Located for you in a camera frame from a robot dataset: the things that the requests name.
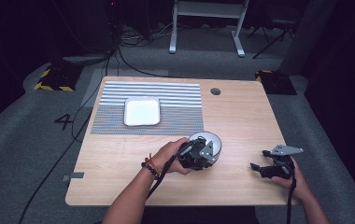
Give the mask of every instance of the plate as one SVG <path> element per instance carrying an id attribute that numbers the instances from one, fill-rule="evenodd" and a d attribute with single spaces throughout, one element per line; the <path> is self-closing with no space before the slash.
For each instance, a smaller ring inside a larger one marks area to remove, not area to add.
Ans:
<path id="1" fill-rule="evenodd" d="M 130 97 L 125 101 L 124 123 L 128 126 L 160 122 L 160 101 L 156 97 Z"/>

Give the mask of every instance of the hand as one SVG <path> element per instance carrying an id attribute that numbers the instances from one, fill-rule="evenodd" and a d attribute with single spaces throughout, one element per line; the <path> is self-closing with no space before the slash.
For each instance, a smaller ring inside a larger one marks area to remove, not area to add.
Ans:
<path id="1" fill-rule="evenodd" d="M 172 156 L 178 153 L 178 149 L 183 143 L 190 142 L 188 138 L 180 138 L 175 142 L 169 142 L 165 146 L 161 147 L 160 150 L 152 157 L 152 161 L 160 170 L 163 169 L 163 166 Z M 186 175 L 191 171 L 191 169 L 185 169 L 180 164 L 178 160 L 174 160 L 171 167 L 169 167 L 167 173 L 178 172 L 182 175 Z"/>
<path id="2" fill-rule="evenodd" d="M 296 177 L 296 189 L 294 190 L 293 195 L 297 197 L 299 200 L 304 200 L 308 196 L 311 196 L 312 192 L 309 189 L 306 179 L 302 171 L 300 170 L 300 167 L 297 164 L 296 160 L 293 157 L 291 157 L 291 159 L 293 160 L 294 163 L 294 167 L 295 167 L 294 173 Z M 289 189 L 291 187 L 292 177 L 289 180 L 287 180 L 278 176 L 273 176 L 271 180 L 276 182 L 278 185 L 286 189 Z"/>

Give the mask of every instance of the person's right arm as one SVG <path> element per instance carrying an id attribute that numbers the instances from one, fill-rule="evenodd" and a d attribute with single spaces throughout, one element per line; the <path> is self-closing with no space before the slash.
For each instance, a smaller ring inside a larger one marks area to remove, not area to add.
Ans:
<path id="1" fill-rule="evenodd" d="M 330 221 L 326 217 L 325 213 L 318 202 L 318 199 L 312 193 L 311 189 L 306 183 L 305 177 L 301 172 L 297 162 L 294 158 L 291 158 L 294 162 L 295 167 L 295 177 L 296 177 L 296 189 L 293 195 L 299 199 L 305 211 L 305 220 L 307 224 L 329 224 Z M 271 178 L 272 181 L 276 182 L 280 186 L 289 189 L 291 187 L 292 180 L 284 179 L 281 177 L 274 176 Z"/>

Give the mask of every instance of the white metal stand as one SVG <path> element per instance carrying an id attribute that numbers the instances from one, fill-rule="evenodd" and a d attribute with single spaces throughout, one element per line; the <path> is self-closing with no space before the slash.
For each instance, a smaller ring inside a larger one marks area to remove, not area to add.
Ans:
<path id="1" fill-rule="evenodd" d="M 242 49 L 239 40 L 239 32 L 241 31 L 242 22 L 247 13 L 249 0 L 244 4 L 220 4 L 220 3 L 204 3 L 204 2 L 184 2 L 175 0 L 174 17 L 173 17 L 173 31 L 171 35 L 171 43 L 169 52 L 175 53 L 177 51 L 178 39 L 178 15 L 180 16 L 200 16 L 200 17 L 219 17 L 238 19 L 236 30 L 232 31 L 233 41 L 235 43 L 236 51 L 239 57 L 244 57 L 245 52 Z"/>

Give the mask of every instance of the striped placemat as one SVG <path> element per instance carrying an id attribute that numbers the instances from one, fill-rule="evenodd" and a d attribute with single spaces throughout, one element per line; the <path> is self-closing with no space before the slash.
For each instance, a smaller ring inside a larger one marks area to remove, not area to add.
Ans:
<path id="1" fill-rule="evenodd" d="M 161 121 L 150 126 L 124 124 L 125 101 L 151 96 L 160 101 Z M 107 81 L 91 134 L 184 135 L 204 130 L 199 84 Z"/>

